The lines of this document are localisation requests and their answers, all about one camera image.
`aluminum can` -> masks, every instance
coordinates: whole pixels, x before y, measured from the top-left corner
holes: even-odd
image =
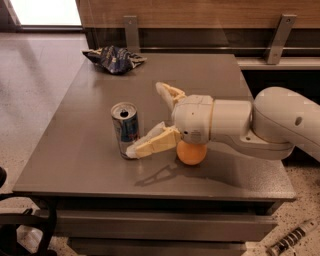
[[[111,116],[120,154],[130,159],[126,155],[127,147],[139,139],[137,108],[130,102],[120,102],[111,108]]]

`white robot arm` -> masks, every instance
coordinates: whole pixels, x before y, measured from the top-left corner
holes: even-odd
[[[156,88],[172,110],[174,126],[162,124],[160,131],[156,126],[157,133],[148,133],[128,148],[129,157],[161,152],[184,140],[190,144],[223,142],[243,154],[270,160],[289,156],[297,146],[320,161],[320,107],[300,94],[271,87],[252,104],[208,95],[187,97],[161,82]]]

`drawer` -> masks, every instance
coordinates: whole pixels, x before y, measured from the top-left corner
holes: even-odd
[[[70,238],[69,246],[78,254],[108,256],[240,256],[243,243],[180,242]]]
[[[271,216],[192,212],[58,211],[57,236],[179,241],[260,241]]]

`tile floor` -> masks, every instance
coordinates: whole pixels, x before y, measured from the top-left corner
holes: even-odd
[[[10,192],[44,129],[84,61],[85,36],[75,34],[0,33],[0,166],[8,179],[0,189]],[[310,158],[292,159],[287,173],[297,200],[285,203],[274,216],[279,225],[259,243],[247,243],[244,256],[264,256],[275,243],[306,219],[320,222],[320,164]],[[32,206],[29,200],[1,203],[0,209]],[[54,238],[62,255],[76,255],[66,238]],[[320,255],[320,227],[295,247],[298,256]],[[284,256],[294,255],[287,251]]]

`plastic bag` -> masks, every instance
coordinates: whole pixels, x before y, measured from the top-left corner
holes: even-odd
[[[146,58],[115,46],[82,51],[82,53],[92,63],[101,66],[113,75],[125,74],[146,61]]]

